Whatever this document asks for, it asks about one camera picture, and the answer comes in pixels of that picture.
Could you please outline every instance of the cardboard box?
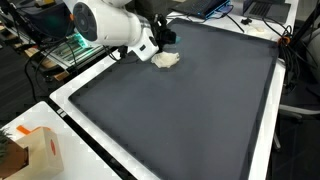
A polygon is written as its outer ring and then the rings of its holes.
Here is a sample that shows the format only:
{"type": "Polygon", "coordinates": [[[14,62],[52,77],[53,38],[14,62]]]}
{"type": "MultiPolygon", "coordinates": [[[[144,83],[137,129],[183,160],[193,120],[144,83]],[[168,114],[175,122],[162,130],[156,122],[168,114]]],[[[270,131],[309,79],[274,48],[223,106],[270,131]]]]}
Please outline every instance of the cardboard box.
{"type": "Polygon", "coordinates": [[[57,135],[39,128],[16,141],[29,150],[29,165],[7,180],[47,180],[63,171],[57,135]]]}

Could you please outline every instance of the green light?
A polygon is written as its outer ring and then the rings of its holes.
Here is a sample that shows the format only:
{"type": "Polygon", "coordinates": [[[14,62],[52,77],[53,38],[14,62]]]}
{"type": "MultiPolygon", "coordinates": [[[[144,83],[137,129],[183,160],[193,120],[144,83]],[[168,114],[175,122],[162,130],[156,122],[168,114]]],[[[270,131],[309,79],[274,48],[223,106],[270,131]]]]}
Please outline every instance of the green light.
{"type": "Polygon", "coordinates": [[[81,36],[80,33],[75,34],[73,37],[78,40],[78,43],[79,43],[79,45],[80,45],[82,48],[87,48],[87,47],[89,47],[88,43],[87,43],[86,40],[81,36]]]}

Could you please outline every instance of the orange label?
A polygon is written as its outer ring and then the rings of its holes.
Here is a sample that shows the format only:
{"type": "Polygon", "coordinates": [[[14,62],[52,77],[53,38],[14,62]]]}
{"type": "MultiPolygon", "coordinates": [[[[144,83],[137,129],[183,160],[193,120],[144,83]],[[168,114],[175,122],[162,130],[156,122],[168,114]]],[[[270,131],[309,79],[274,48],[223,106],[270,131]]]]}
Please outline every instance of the orange label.
{"type": "Polygon", "coordinates": [[[56,155],[56,147],[55,147],[54,142],[52,141],[52,139],[51,139],[51,150],[52,150],[53,155],[56,155]]]}

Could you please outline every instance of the cable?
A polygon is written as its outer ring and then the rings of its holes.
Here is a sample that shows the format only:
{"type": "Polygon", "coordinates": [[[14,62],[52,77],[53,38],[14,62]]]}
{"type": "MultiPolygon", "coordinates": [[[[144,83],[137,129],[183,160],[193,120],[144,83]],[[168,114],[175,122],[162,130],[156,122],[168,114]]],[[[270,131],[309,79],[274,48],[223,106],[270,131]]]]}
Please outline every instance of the cable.
{"type": "Polygon", "coordinates": [[[189,18],[190,15],[185,15],[185,16],[187,16],[187,19],[188,19],[189,21],[193,22],[193,23],[202,24],[202,23],[207,22],[207,21],[210,20],[210,19],[221,19],[221,18],[224,18],[224,17],[227,16],[227,15],[233,10],[233,8],[234,8],[233,5],[228,5],[228,6],[226,6],[226,7],[231,7],[231,9],[230,9],[228,12],[216,11],[216,13],[217,13],[217,12],[222,13],[220,17],[209,17],[209,18],[207,18],[207,19],[204,19],[203,21],[193,21],[192,19],[189,18]]]}
{"type": "Polygon", "coordinates": [[[32,83],[32,80],[31,80],[31,78],[30,78],[30,76],[29,76],[28,69],[27,69],[29,63],[31,62],[31,58],[32,58],[32,56],[28,59],[28,61],[27,61],[26,64],[24,65],[24,73],[26,74],[26,76],[27,76],[27,78],[28,78],[28,81],[29,81],[29,83],[30,83],[33,100],[34,100],[35,102],[38,102],[38,100],[37,100],[37,98],[36,98],[36,92],[35,92],[35,89],[34,89],[34,85],[33,85],[33,83],[32,83]]]}
{"type": "Polygon", "coordinates": [[[311,26],[311,33],[310,33],[310,36],[309,36],[309,40],[308,40],[308,44],[311,42],[312,40],[312,35],[313,35],[313,28],[314,28],[314,23],[316,21],[316,14],[317,14],[317,10],[318,10],[318,4],[319,4],[319,0],[317,0],[317,4],[316,4],[316,7],[314,9],[314,13],[313,13],[313,22],[312,22],[312,26],[311,26]]]}
{"type": "Polygon", "coordinates": [[[226,16],[227,16],[232,22],[234,22],[234,23],[238,26],[238,28],[244,33],[244,30],[241,28],[241,26],[240,26],[233,18],[231,18],[228,14],[226,14],[226,16]]]}
{"type": "Polygon", "coordinates": [[[107,55],[114,61],[119,61],[120,59],[117,59],[114,57],[113,53],[111,52],[110,48],[108,46],[103,46],[104,50],[106,51],[107,55]]]}
{"type": "Polygon", "coordinates": [[[298,79],[300,77],[300,65],[298,62],[298,59],[304,61],[303,58],[300,57],[300,55],[295,52],[290,46],[289,43],[292,38],[293,34],[293,28],[292,26],[284,27],[281,23],[275,21],[272,18],[269,17],[263,17],[263,22],[268,26],[273,32],[275,32],[277,35],[279,35],[280,39],[278,40],[278,48],[279,48],[279,56],[285,61],[286,65],[286,92],[284,95],[288,95],[292,93],[298,83],[298,79]],[[269,23],[266,22],[266,19],[271,20],[272,22],[280,25],[283,28],[283,33],[279,33],[274,28],[272,28],[269,23]]]}
{"type": "Polygon", "coordinates": [[[56,50],[56,49],[60,46],[60,44],[61,44],[61,43],[53,46],[53,48],[39,61],[38,66],[37,66],[37,68],[36,68],[36,71],[35,71],[36,83],[37,83],[37,86],[38,86],[43,92],[46,92],[46,91],[42,89],[42,87],[40,86],[39,81],[38,81],[38,71],[39,71],[39,68],[40,68],[42,62],[43,62],[54,50],[56,50]]]}
{"type": "Polygon", "coordinates": [[[20,32],[19,32],[19,29],[18,29],[18,25],[17,25],[17,21],[15,20],[15,18],[13,18],[13,24],[14,24],[14,27],[16,28],[17,30],[17,35],[18,35],[18,38],[19,38],[19,42],[20,44],[22,45],[22,40],[21,40],[21,36],[20,36],[20,32]]]}
{"type": "Polygon", "coordinates": [[[73,49],[71,48],[71,46],[70,46],[70,44],[68,42],[65,42],[65,43],[67,44],[67,46],[71,50],[71,53],[72,53],[72,56],[73,56],[74,65],[75,65],[75,68],[76,68],[76,73],[77,73],[77,75],[79,75],[78,64],[77,64],[76,56],[74,55],[74,51],[73,51],[73,49]]]}

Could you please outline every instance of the electronic equipment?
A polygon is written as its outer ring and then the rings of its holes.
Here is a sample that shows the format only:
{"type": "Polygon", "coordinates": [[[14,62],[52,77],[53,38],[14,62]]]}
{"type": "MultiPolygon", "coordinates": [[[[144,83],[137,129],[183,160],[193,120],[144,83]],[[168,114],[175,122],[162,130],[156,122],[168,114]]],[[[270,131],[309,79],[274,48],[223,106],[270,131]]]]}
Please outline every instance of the electronic equipment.
{"type": "MultiPolygon", "coordinates": [[[[0,21],[11,33],[17,35],[17,32],[19,31],[20,38],[23,41],[28,42],[30,40],[29,33],[27,32],[31,32],[31,30],[29,29],[30,31],[28,31],[25,29],[26,24],[21,23],[23,19],[21,19],[20,15],[15,10],[13,11],[10,9],[10,4],[7,1],[0,1],[0,21]]],[[[34,39],[40,39],[37,34],[31,35],[33,35],[34,39]]]]}
{"type": "Polygon", "coordinates": [[[230,0],[187,0],[171,9],[188,16],[208,19],[215,12],[229,4],[230,0]]]}
{"type": "MultiPolygon", "coordinates": [[[[129,51],[134,51],[137,56],[146,61],[159,50],[157,37],[154,37],[149,21],[139,15],[125,10],[125,5],[131,0],[65,0],[69,10],[73,13],[77,31],[88,41],[91,46],[127,46],[129,51]]],[[[162,37],[168,33],[170,39],[166,41],[175,43],[176,35],[166,28],[166,23],[159,22],[162,37]]]]}
{"type": "MultiPolygon", "coordinates": [[[[86,47],[83,44],[83,37],[79,33],[71,35],[67,39],[70,47],[66,43],[62,43],[57,48],[52,48],[54,50],[48,55],[48,58],[68,72],[71,72],[74,67],[81,68],[106,53],[103,46],[86,47]]],[[[46,55],[52,49],[43,52],[43,55],[46,55]]]]}
{"type": "Polygon", "coordinates": [[[285,24],[289,15],[291,4],[283,0],[245,0],[243,2],[243,15],[254,19],[271,18],[285,24]]]}
{"type": "Polygon", "coordinates": [[[70,11],[63,0],[56,0],[46,7],[36,6],[34,0],[22,0],[15,3],[15,6],[30,28],[43,38],[61,39],[74,32],[70,11]]]}

